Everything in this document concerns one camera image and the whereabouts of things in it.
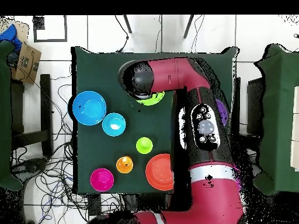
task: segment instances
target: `magenta bowl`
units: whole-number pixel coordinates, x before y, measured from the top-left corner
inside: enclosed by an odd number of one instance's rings
[[[113,174],[108,169],[96,169],[91,174],[91,186],[96,191],[108,191],[113,183]]]

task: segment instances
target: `blue bowl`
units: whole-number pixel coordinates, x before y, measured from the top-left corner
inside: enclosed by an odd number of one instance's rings
[[[94,91],[84,91],[74,99],[72,112],[79,123],[95,125],[106,115],[106,102],[100,94]]]
[[[109,113],[102,122],[104,132],[111,136],[116,137],[124,132],[126,129],[126,121],[124,117],[118,113]]]

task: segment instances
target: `lime green bowl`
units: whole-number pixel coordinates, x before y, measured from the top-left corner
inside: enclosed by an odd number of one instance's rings
[[[160,102],[163,99],[164,95],[165,95],[165,92],[154,93],[150,99],[137,100],[137,102],[139,102],[140,104],[145,105],[145,106],[152,106],[152,105]]]
[[[152,151],[152,141],[147,137],[142,137],[136,142],[136,149],[139,153],[146,155]]]

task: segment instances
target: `cardboard box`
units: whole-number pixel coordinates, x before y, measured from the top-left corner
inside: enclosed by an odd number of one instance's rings
[[[12,79],[34,84],[39,68],[41,52],[33,47],[22,43],[18,67],[12,68]]]
[[[12,79],[34,84],[41,52],[26,44],[28,38],[28,25],[22,22],[1,18],[0,33],[3,33],[11,24],[14,24],[17,30],[17,38],[22,42],[20,57],[17,68],[11,67]]]

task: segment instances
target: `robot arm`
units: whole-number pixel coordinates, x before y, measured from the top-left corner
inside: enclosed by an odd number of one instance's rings
[[[180,92],[173,97],[173,120],[182,124],[172,123],[171,159],[175,175],[182,163],[189,169],[192,206],[184,212],[163,212],[163,217],[137,213],[141,224],[237,224],[243,214],[224,130],[227,119],[220,114],[225,104],[219,100],[219,84],[209,78],[215,75],[206,74],[200,61],[191,58],[130,61],[120,68],[120,84],[135,99]]]

